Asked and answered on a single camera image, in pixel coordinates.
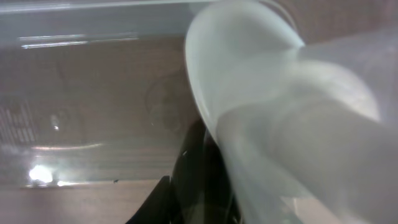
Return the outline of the dark bottle white cap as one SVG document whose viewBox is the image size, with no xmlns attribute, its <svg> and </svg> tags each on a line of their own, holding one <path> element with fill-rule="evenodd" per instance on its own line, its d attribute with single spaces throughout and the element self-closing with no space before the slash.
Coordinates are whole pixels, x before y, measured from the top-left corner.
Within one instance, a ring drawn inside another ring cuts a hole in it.
<svg viewBox="0 0 398 224">
<path fill-rule="evenodd" d="M 173 172 L 171 223 L 239 223 L 241 213 L 221 151 L 204 122 L 187 131 Z"/>
</svg>

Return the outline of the white spray bottle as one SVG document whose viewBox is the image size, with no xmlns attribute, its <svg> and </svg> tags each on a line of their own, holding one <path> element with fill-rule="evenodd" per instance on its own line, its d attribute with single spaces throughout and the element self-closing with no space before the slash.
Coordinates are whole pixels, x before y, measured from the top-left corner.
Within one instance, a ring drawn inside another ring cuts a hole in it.
<svg viewBox="0 0 398 224">
<path fill-rule="evenodd" d="M 185 39 L 190 86 L 246 223 L 397 222 L 397 28 L 324 44 L 257 1 L 218 1 Z"/>
</svg>

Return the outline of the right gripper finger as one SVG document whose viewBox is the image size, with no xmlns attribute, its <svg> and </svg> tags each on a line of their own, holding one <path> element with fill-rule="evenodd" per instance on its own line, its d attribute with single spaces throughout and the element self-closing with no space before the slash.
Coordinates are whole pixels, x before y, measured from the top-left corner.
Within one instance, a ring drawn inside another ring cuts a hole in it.
<svg viewBox="0 0 398 224">
<path fill-rule="evenodd" d="M 169 224 L 173 205 L 170 176 L 163 176 L 126 224 Z"/>
</svg>

